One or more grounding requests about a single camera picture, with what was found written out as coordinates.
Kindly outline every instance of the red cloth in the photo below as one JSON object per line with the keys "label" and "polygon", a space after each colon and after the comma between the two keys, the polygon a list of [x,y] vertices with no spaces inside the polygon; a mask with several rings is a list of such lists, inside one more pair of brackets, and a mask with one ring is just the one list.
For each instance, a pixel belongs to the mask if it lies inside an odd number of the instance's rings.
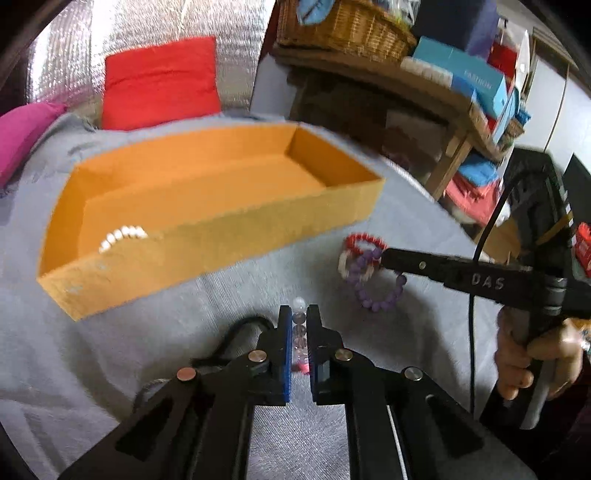
{"label": "red cloth", "polygon": [[515,64],[517,63],[517,52],[505,45],[494,42],[491,54],[488,57],[488,64],[505,74],[507,87],[515,78]]}
{"label": "red cloth", "polygon": [[445,192],[458,208],[484,226],[491,219],[499,200],[500,183],[499,179],[483,187],[475,187],[461,174],[456,173]]}
{"label": "red cloth", "polygon": [[585,269],[587,276],[591,277],[591,231],[589,230],[589,225],[586,223],[579,225],[576,241],[575,254]]}
{"label": "red cloth", "polygon": [[105,60],[103,128],[135,130],[219,113],[216,40],[189,38]]}

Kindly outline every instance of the finger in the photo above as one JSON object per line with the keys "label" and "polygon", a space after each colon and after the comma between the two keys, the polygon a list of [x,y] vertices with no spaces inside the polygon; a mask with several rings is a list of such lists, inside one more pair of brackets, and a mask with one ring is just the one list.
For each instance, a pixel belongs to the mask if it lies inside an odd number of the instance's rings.
{"label": "finger", "polygon": [[499,380],[505,385],[518,388],[528,388],[534,382],[534,374],[525,368],[500,364],[497,366]]}
{"label": "finger", "polygon": [[565,320],[560,327],[532,340],[527,346],[527,353],[538,360],[575,357],[580,355],[582,340],[581,333],[572,322]]}
{"label": "finger", "polygon": [[496,384],[496,389],[505,400],[513,400],[519,393],[519,389],[506,385],[500,380]]}
{"label": "finger", "polygon": [[530,365],[531,357],[527,354],[525,348],[517,345],[513,338],[503,332],[503,330],[499,330],[496,341],[498,354],[495,356],[495,361],[520,368],[527,368]]}
{"label": "finger", "polygon": [[496,316],[496,322],[499,326],[499,330],[505,332],[507,335],[511,335],[512,322],[511,315],[507,307],[503,307],[499,314]]}

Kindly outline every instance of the table leg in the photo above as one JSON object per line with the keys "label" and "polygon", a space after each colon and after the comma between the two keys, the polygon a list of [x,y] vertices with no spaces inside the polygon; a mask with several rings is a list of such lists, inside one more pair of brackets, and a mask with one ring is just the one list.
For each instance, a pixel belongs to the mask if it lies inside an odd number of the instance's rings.
{"label": "table leg", "polygon": [[443,195],[447,184],[457,172],[457,168],[462,165],[471,149],[472,144],[465,132],[456,132],[449,142],[444,145],[441,158],[425,184],[425,188],[433,198],[439,200]]}

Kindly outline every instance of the purple beaded bracelet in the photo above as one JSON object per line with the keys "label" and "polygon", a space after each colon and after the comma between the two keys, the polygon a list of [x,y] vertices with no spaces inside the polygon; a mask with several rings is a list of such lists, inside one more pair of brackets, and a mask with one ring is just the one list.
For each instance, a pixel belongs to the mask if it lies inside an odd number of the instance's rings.
{"label": "purple beaded bracelet", "polygon": [[380,310],[387,311],[396,305],[407,282],[407,278],[404,275],[397,276],[394,291],[389,293],[385,300],[372,300],[365,291],[363,283],[361,282],[361,272],[368,266],[370,262],[373,260],[380,260],[381,257],[382,249],[380,248],[366,250],[363,252],[363,255],[357,257],[355,262],[349,267],[349,277],[347,278],[347,282],[353,285],[357,298],[361,301],[361,305],[372,312],[379,312]]}

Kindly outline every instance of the human hand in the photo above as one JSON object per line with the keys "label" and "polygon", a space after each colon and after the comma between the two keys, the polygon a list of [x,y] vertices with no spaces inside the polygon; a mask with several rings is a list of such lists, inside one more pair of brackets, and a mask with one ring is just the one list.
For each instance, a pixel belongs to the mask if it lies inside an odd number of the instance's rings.
{"label": "human hand", "polygon": [[527,370],[532,359],[556,360],[554,378],[548,398],[556,398],[577,380],[583,367],[582,335],[572,321],[565,320],[560,327],[552,329],[532,340],[527,348],[518,345],[511,334],[514,328],[512,309],[504,307],[498,315],[496,368],[499,372],[497,389],[506,400],[513,400],[520,388],[528,388],[534,382]]}

